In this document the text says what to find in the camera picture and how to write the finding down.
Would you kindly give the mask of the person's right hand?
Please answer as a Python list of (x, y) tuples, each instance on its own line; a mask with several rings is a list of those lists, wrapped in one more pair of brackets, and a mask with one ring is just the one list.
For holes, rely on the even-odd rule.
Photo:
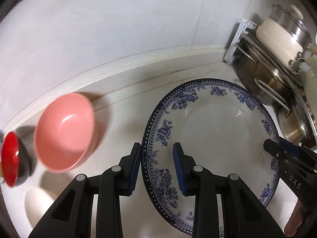
[(286, 237), (292, 237), (296, 234), (297, 229), (300, 227), (301, 223), (303, 222), (303, 209), (304, 205), (302, 202), (298, 199), (294, 210), (287, 222), (287, 224), (284, 227), (284, 233)]

